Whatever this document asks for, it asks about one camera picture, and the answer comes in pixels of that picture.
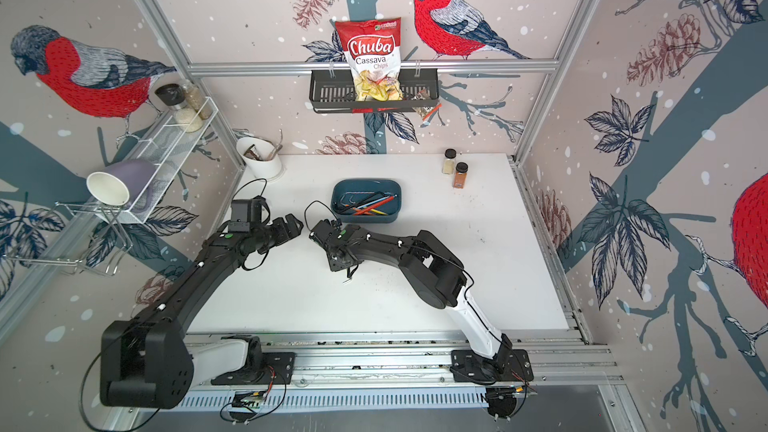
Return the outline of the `light blue sleeved hex key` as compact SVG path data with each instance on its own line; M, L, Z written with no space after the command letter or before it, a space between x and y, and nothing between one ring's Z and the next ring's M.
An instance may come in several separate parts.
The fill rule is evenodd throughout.
M372 198L368 198L368 199L365 199L365 200L363 200L363 201L361 201L361 202L359 202L357 204L354 204L353 208L354 209L359 209L359 208L369 207L369 206L371 206L371 205L373 205L373 204L375 204L377 202L380 202L380 201L382 201L382 200L384 200L386 198L387 198L387 195L381 195L381 196L375 196L375 197L372 197Z

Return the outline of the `red sleeved hex key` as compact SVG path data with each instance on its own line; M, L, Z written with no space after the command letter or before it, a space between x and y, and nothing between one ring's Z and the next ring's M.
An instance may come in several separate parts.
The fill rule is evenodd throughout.
M374 202L372 202L370 204L366 204L366 205L362 206L361 208L356 208L355 212L354 212L354 215L358 216L358 215L370 214L373 211L375 211L378 207L381 207L384 204L392 202L396 198L397 198L396 195L390 195L390 196L386 196L386 197L382 198L381 200L377 200L377 201L374 201Z

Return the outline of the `long black hex key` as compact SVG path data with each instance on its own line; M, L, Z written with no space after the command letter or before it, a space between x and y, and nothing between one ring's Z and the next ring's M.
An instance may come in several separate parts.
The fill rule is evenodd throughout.
M378 199L380 196L382 196L382 193L381 193L381 192L374 192L374 193L371 193L371 194L369 194L369 195L367 195L367 196L365 196L365 197L363 197L363 198L360 198L360 199L357 199L357 200L352 200L352 201L351 201L349 204L347 204L347 205L344 205L344 204L340 204L340 205L337 207L337 211L338 211L339 213L345 213L346 211L348 211L348 210L350 210L350 209L354 209L354 208L357 208L357 207L362 207L362 206L364 206L364 205L366 205L366 204L368 204L368 203L371 203L371 202L372 202L372 201L374 201L375 199Z

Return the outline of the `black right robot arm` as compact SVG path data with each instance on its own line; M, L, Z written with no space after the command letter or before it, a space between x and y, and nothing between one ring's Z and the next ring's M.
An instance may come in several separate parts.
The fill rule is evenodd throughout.
M366 261L399 269L423 302L449 313L479 363L498 373L504 370L512 351L510 339L481 311L471 294L474 279L434 234L422 230L396 237L322 220L310 231L310 239L325 251L330 270L345 271L348 278Z

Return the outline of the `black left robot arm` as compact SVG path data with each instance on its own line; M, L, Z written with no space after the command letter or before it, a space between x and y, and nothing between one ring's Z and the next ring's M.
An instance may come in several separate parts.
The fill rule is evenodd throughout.
M268 376L256 339L233 336L191 353L184 342L196 315L216 289L254 252L300 236L294 215L253 228L221 225L206 239L192 266L169 290L129 321L117 320L101 338L100 401L105 406L172 409L199 383L242 371Z

